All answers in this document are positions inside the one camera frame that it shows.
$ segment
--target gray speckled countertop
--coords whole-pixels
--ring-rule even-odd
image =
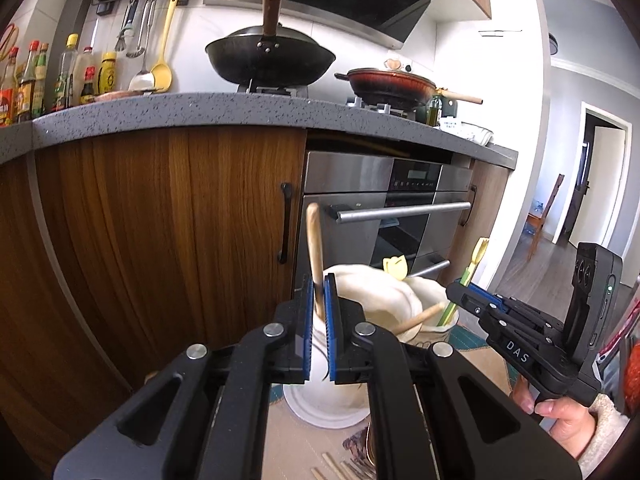
[[[513,170],[518,153],[479,146],[424,124],[324,101],[241,93],[157,94],[96,103],[0,130],[0,162],[46,146],[117,132],[169,126],[259,124],[318,128],[408,140]]]

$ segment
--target oven handle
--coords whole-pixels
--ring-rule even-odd
[[[444,260],[443,262],[440,262],[439,264],[435,264],[435,265],[432,265],[431,267],[427,267],[426,269],[419,270],[418,272],[414,272],[413,274],[409,274],[409,277],[410,278],[417,278],[418,276],[424,276],[425,274],[431,274],[432,272],[435,272],[436,270],[446,269],[450,265],[451,265],[451,262],[449,260]]]
[[[338,224],[348,224],[352,222],[366,222],[367,220],[385,220],[387,218],[402,218],[405,216],[418,216],[429,213],[462,211],[469,208],[471,208],[471,202],[450,202],[445,204],[407,205],[380,209],[362,209],[360,211],[336,211],[335,221]]]

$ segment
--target metal screw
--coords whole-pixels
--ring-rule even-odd
[[[356,325],[356,334],[358,335],[372,335],[375,331],[375,325],[367,323],[366,321]]]
[[[433,353],[438,357],[451,357],[453,354],[453,347],[449,343],[445,343],[444,341],[438,341],[434,343],[431,348],[433,349]]]
[[[207,355],[207,347],[200,343],[196,343],[187,348],[187,357],[189,359],[200,359],[205,355]]]
[[[262,331],[267,337],[277,337],[284,332],[284,327],[280,323],[269,323]]]

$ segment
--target red fabric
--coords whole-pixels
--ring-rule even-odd
[[[640,343],[633,347],[625,370],[625,401],[631,413],[640,407]]]

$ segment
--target sleeve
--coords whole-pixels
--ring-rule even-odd
[[[628,417],[619,413],[611,399],[604,394],[596,397],[589,413],[596,419],[596,431],[578,459],[583,478],[587,478],[602,462],[629,422]]]

